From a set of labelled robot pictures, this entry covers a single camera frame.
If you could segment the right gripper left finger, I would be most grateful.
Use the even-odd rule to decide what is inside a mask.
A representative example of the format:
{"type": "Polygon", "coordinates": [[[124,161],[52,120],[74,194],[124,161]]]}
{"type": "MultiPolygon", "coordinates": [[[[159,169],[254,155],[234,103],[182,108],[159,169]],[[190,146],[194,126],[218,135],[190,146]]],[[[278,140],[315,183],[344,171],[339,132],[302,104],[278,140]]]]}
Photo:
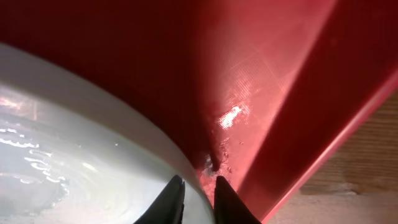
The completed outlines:
{"type": "Polygon", "coordinates": [[[134,224],[182,224],[184,198],[185,182],[175,175],[134,224]]]}

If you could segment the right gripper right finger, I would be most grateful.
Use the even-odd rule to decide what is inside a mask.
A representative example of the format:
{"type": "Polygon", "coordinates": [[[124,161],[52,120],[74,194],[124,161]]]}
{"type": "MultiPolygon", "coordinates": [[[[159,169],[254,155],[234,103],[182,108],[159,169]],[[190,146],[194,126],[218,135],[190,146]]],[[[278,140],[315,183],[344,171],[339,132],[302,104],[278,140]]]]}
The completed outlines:
{"type": "Polygon", "coordinates": [[[223,176],[216,178],[214,214],[217,224],[261,224],[223,176]]]}

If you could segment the pale blue plate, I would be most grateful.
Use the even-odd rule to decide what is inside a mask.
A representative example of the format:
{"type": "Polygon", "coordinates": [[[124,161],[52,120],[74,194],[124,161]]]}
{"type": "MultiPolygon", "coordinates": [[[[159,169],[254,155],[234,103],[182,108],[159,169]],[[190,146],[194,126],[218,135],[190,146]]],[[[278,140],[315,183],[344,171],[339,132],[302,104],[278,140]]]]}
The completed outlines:
{"type": "Polygon", "coordinates": [[[1,222],[134,223],[170,179],[185,184],[182,221],[213,223],[178,146],[96,85],[1,45],[1,222]]]}

